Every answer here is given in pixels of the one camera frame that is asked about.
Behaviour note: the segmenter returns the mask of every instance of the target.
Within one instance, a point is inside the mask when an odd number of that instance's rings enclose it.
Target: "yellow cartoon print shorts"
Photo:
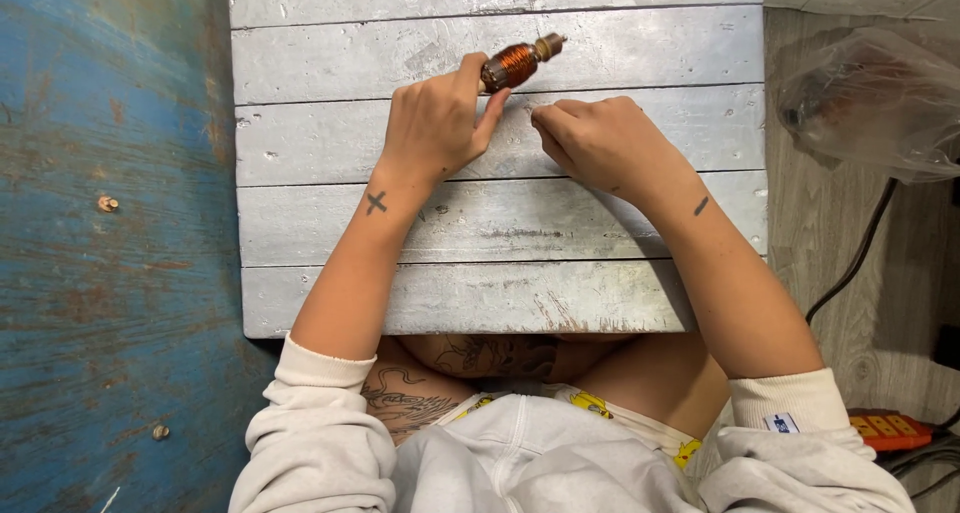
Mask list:
[[[444,425],[450,421],[458,420],[466,414],[479,410],[483,406],[493,402],[496,398],[504,395],[509,395],[509,392],[477,393],[461,402],[460,405],[434,422],[434,424]],[[543,395],[568,402],[574,406],[593,412],[597,417],[613,420],[616,423],[626,426],[640,435],[644,440],[657,444],[657,450],[672,457],[673,461],[681,470],[687,467],[687,463],[693,458],[694,453],[696,453],[697,449],[702,445],[700,440],[697,440],[689,434],[680,432],[676,428],[667,426],[660,421],[655,421],[637,412],[606,402],[599,396],[591,395],[582,389],[567,384],[544,385]]]

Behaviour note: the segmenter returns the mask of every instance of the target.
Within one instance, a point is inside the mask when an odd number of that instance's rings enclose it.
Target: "forearm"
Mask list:
[[[374,171],[296,316],[294,341],[342,359],[374,356],[403,240],[430,190]]]
[[[648,216],[673,255],[710,354],[731,378],[822,369],[793,299],[690,174]]]

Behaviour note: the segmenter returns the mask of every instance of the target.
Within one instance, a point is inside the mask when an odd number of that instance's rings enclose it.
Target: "right hand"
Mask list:
[[[648,208],[702,181],[629,97],[558,101],[534,109],[543,151],[583,184]]]

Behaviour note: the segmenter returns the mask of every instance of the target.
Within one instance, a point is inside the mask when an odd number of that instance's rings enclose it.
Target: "left hand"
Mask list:
[[[476,120],[477,82],[487,60],[471,53],[460,70],[393,92],[375,174],[432,191],[487,150],[510,95],[504,89],[490,97]]]

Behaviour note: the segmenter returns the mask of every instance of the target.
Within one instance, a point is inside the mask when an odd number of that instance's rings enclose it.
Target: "copper wire coil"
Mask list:
[[[528,45],[518,44],[493,56],[507,73],[507,87],[517,87],[537,71],[537,60],[530,52]]]

